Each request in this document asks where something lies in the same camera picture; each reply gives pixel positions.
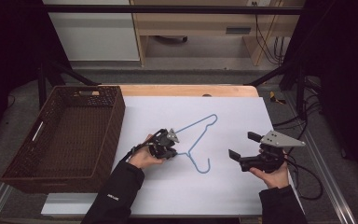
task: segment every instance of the white tabletop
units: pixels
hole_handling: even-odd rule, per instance
[[[228,156],[228,149],[243,157],[256,156],[259,143],[247,138],[248,132],[261,135],[272,130],[264,101],[259,97],[143,97],[126,96],[123,126],[113,167],[149,133],[161,128],[176,132],[180,143],[174,148],[188,152],[191,159],[178,155],[164,164],[145,170],[145,182],[131,207],[133,217],[243,217],[261,215],[259,191],[266,188],[262,180],[242,172]],[[42,215],[83,216],[96,194],[49,194]]]

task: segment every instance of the basket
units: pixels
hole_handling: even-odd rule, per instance
[[[98,192],[124,111],[119,86],[55,87],[0,180],[25,193]]]

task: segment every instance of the black jacket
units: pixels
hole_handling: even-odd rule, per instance
[[[82,224],[127,223],[131,205],[145,179],[141,169],[121,161],[98,193]],[[292,187],[260,192],[263,224],[307,223]]]

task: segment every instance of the gray floor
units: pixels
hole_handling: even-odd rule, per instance
[[[245,53],[246,50],[240,38],[190,37],[187,43],[166,41],[151,39],[151,46],[144,67],[134,63],[107,62],[74,63],[74,65],[80,74],[103,83],[239,85],[255,80],[255,78],[265,75],[275,67],[275,65],[266,61],[258,67],[250,65],[249,56]],[[70,84],[77,84],[75,80],[67,76],[65,76],[65,80]],[[276,83],[279,80],[279,77],[275,77],[258,87],[258,93],[265,99],[272,123],[288,120],[295,115],[289,104],[281,105],[269,100],[270,91],[274,91],[278,99],[289,101],[295,96],[295,90],[282,92],[277,89]],[[29,127],[37,116],[37,97],[37,85],[34,81],[17,88],[9,96],[9,101],[14,102],[14,104],[8,108],[0,123],[0,175],[15,155],[22,139],[28,133]],[[316,97],[310,98],[310,104],[316,101]],[[339,143],[323,113],[319,113],[318,109],[320,108],[316,107],[316,110],[309,115],[307,130],[311,133],[315,145],[323,154],[326,164],[358,223],[358,164],[356,161],[341,158]],[[277,131],[297,137],[300,128],[290,127],[294,125],[296,125],[295,122],[285,125],[289,128],[277,129]],[[298,164],[315,171],[308,148],[297,148],[293,155]],[[299,182],[301,192],[304,195],[316,195],[318,185],[313,177],[301,173]],[[2,209],[0,218],[42,218],[49,220],[49,217],[40,216],[45,200],[46,195],[23,194],[13,189]],[[301,200],[310,223],[341,223],[331,200],[326,193],[317,201]],[[249,218],[244,220],[244,223],[255,223],[255,219]]]

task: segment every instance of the cabinet door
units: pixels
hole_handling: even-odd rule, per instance
[[[43,0],[45,4],[128,5],[126,0]],[[70,61],[139,61],[130,13],[49,13]]]

